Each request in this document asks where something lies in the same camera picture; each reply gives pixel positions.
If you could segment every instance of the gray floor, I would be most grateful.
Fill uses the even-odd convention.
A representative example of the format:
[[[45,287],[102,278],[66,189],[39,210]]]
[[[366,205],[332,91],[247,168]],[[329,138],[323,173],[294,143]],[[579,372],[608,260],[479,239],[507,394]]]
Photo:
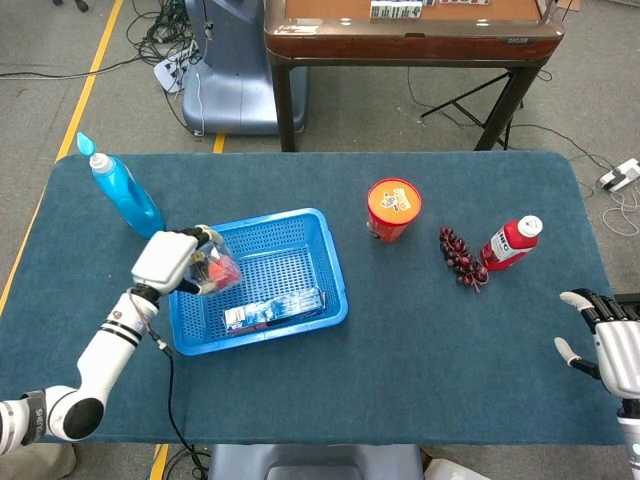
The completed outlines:
[[[136,3],[144,9],[155,2]],[[618,164],[640,155],[640,9],[606,0],[582,3],[582,12],[567,17],[567,35],[547,66],[553,80],[536,82],[516,123],[555,128],[586,150]],[[46,0],[1,2],[0,70],[85,71],[112,2],[90,0],[90,4],[91,10],[83,15],[70,0],[63,7],[54,7]],[[133,18],[131,4],[125,2],[103,65],[133,55],[124,38],[124,30]],[[471,149],[480,133],[477,128],[458,128],[443,116],[430,117],[424,126],[416,121],[423,108],[409,97],[406,73],[402,68],[313,69],[310,117],[306,131],[299,136],[300,148]],[[425,103],[437,104],[490,78],[492,73],[412,69],[411,77],[416,96]],[[0,286],[8,278],[83,83],[0,81]],[[466,105],[481,114],[487,111],[496,93],[496,89],[488,90]],[[456,112],[452,114],[465,122]],[[190,136],[175,123],[151,68],[144,64],[98,77],[80,128],[109,152],[207,152],[214,141],[211,136]],[[515,129],[512,143],[558,151],[567,157],[580,153],[565,140],[534,128]],[[225,145],[229,152],[278,148],[274,137],[234,136]],[[578,179],[585,184],[593,185],[601,174],[585,158],[576,159],[573,164]],[[640,259],[633,253],[640,237],[621,237],[603,225],[602,212],[613,204],[602,192],[585,198],[585,204],[614,290],[637,291]],[[635,219],[640,221],[640,216],[635,214]],[[576,328],[582,327],[579,319],[576,323]],[[77,470],[70,478],[143,478],[152,451],[149,445],[83,444],[78,447]],[[434,453],[493,480],[631,478],[619,448],[439,447]],[[181,473],[181,478],[190,478],[187,466]]]

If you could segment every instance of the orange cup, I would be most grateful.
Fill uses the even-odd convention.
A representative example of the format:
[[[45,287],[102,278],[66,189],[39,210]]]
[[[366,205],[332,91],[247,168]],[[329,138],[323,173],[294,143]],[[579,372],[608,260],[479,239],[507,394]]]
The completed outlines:
[[[369,190],[369,230],[385,243],[396,240],[422,209],[418,189],[401,178],[385,178]]]

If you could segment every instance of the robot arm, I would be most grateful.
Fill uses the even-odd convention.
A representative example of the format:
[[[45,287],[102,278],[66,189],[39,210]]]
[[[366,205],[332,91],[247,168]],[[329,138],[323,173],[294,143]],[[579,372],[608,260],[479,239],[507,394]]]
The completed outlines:
[[[135,286],[120,296],[78,359],[80,388],[55,386],[0,402],[0,455],[43,435],[78,441],[100,424],[109,393],[158,314],[158,299],[175,289],[206,293],[184,280],[192,255],[219,234],[204,225],[181,232],[158,232],[131,270]],[[157,336],[161,349],[166,344]]]
[[[556,337],[556,348],[570,367],[601,380],[609,393],[622,399],[618,423],[633,478],[640,480],[640,317],[633,308],[586,289],[563,292],[560,298],[587,322],[598,364],[583,360],[563,338]]]

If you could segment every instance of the blue tablecloth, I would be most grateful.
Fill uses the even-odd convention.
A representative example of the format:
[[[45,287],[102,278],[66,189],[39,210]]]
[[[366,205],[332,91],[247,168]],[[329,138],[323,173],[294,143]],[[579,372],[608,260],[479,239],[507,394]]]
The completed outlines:
[[[339,326],[201,357],[179,357],[176,419],[216,443],[593,443],[621,441],[616,401],[567,368],[564,336],[593,353],[558,300],[608,292],[568,162],[545,152],[122,155],[169,228],[315,207],[332,230],[350,312]],[[366,194],[403,177],[420,218],[395,244],[366,228]],[[545,224],[540,245],[480,294],[456,285],[438,248],[449,225],[474,249],[507,220]],[[0,398],[77,386],[78,356],[145,245],[86,161],[53,169],[0,320]],[[166,300],[154,325],[170,337]],[[93,440],[174,441],[167,359],[145,340]]]

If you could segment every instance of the blue cap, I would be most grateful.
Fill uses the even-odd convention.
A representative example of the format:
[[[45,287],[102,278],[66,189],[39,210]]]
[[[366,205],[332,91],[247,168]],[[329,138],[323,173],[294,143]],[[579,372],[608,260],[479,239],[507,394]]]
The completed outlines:
[[[87,157],[96,153],[96,144],[82,132],[78,132],[78,135],[76,136],[76,144],[78,145],[80,153]]]

